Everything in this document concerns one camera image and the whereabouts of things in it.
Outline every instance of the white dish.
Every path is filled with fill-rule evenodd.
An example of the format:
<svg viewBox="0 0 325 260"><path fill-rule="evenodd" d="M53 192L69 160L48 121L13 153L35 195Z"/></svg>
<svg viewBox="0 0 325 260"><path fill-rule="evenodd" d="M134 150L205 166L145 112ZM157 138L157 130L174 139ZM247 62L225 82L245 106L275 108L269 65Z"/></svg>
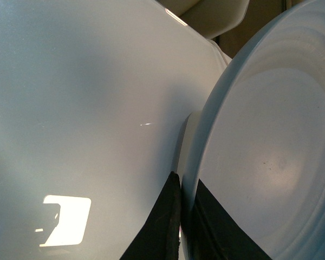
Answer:
<svg viewBox="0 0 325 260"><path fill-rule="evenodd" d="M187 216L200 178L273 259L325 259L325 0L284 13L232 60L185 169Z"/></svg>
<svg viewBox="0 0 325 260"><path fill-rule="evenodd" d="M225 67L152 0L0 0L0 260L119 259Z"/></svg>

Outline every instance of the plate surface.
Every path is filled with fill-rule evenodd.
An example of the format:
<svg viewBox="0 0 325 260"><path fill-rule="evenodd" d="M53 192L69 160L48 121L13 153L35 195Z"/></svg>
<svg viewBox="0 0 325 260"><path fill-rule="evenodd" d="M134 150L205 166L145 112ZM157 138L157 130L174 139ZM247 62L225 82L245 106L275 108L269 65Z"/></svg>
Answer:
<svg viewBox="0 0 325 260"><path fill-rule="evenodd" d="M0 260L119 259L225 67L152 0L0 0Z"/></svg>
<svg viewBox="0 0 325 260"><path fill-rule="evenodd" d="M189 212L199 178L273 259L325 259L325 0L284 13L230 63L193 139Z"/></svg>

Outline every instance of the glossy white surface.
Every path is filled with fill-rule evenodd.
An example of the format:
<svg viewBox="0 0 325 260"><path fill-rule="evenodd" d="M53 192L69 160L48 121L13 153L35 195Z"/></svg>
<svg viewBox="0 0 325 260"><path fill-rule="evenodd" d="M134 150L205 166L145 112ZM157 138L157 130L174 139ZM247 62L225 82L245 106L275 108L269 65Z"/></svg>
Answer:
<svg viewBox="0 0 325 260"><path fill-rule="evenodd" d="M0 0L0 260L118 259L224 68L155 1ZM79 245L39 247L47 195L91 200Z"/></svg>
<svg viewBox="0 0 325 260"><path fill-rule="evenodd" d="M284 13L236 56L200 117L200 178L273 259L325 259L325 0Z"/></svg>

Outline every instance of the white plate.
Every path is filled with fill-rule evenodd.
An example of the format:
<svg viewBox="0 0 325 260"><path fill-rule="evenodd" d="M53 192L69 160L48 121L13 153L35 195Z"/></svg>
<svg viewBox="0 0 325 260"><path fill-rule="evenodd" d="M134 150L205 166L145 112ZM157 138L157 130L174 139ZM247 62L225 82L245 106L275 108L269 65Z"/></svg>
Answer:
<svg viewBox="0 0 325 260"><path fill-rule="evenodd" d="M152 0L0 0L0 260L119 259L225 67Z"/></svg>
<svg viewBox="0 0 325 260"><path fill-rule="evenodd" d="M325 0L284 13L233 59L184 174L186 214L200 178L273 259L325 259Z"/></svg>

